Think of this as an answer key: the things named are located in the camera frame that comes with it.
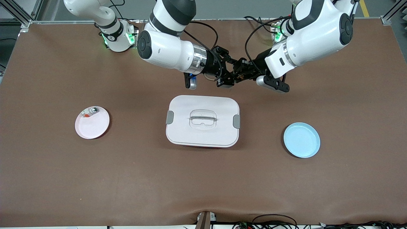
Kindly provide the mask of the round light blue plate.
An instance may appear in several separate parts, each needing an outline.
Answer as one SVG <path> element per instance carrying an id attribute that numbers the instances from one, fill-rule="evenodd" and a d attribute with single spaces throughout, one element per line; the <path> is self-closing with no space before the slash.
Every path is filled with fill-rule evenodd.
<path id="1" fill-rule="evenodd" d="M 319 151 L 321 139 L 312 126 L 306 123 L 292 123 L 284 130 L 283 143 L 295 157 L 310 158 Z"/>

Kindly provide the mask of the round pink plate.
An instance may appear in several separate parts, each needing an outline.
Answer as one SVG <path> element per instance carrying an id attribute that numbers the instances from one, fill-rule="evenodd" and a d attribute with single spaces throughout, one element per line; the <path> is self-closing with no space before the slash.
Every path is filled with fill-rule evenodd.
<path id="1" fill-rule="evenodd" d="M 83 139 L 97 139 L 101 137 L 110 125 L 110 115 L 105 108 L 100 106 L 91 107 L 97 107 L 99 112 L 88 118 L 83 118 L 79 114 L 75 120 L 75 131 Z"/>

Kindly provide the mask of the white lidded storage box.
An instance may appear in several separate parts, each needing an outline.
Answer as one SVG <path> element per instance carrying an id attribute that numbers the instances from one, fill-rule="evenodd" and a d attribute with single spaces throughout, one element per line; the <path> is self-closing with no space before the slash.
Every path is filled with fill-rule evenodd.
<path id="1" fill-rule="evenodd" d="M 169 104 L 166 125 L 174 144 L 228 148 L 239 138 L 240 108 L 227 97 L 180 95 Z"/>

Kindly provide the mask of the aluminium frame post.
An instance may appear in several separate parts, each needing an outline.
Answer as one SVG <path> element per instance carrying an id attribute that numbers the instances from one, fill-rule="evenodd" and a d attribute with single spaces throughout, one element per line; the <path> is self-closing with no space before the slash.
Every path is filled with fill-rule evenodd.
<path id="1" fill-rule="evenodd" d="M 44 0 L 0 0 L 0 25 L 29 27 L 37 19 Z"/>
<path id="2" fill-rule="evenodd" d="M 393 6 L 380 17 L 382 24 L 385 26 L 391 25 L 392 17 L 403 11 L 404 8 L 407 8 L 407 0 L 395 0 Z"/>

